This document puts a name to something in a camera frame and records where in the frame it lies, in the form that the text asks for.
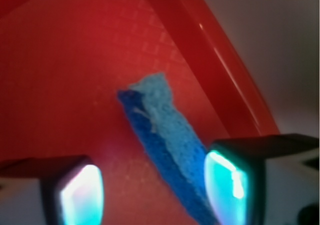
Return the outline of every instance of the glowing light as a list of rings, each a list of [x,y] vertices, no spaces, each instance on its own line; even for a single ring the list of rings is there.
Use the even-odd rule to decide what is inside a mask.
[[[231,174],[233,180],[232,194],[237,199],[243,199],[245,196],[244,188],[241,183],[241,172],[233,171]]]
[[[218,151],[211,151],[204,162],[208,199],[222,225],[246,224],[248,176]]]
[[[224,166],[226,169],[229,169],[231,172],[235,172],[237,170],[237,168],[229,160],[225,159],[218,152],[210,152],[209,155],[213,160]]]
[[[65,225],[98,225],[104,208],[102,175],[95,165],[86,165],[60,192]]]

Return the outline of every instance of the red plastic tray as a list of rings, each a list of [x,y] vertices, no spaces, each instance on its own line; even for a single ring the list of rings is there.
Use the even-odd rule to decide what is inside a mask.
[[[195,224],[116,99],[156,72],[206,146],[278,133],[203,0],[0,0],[0,159],[87,154],[104,224]]]

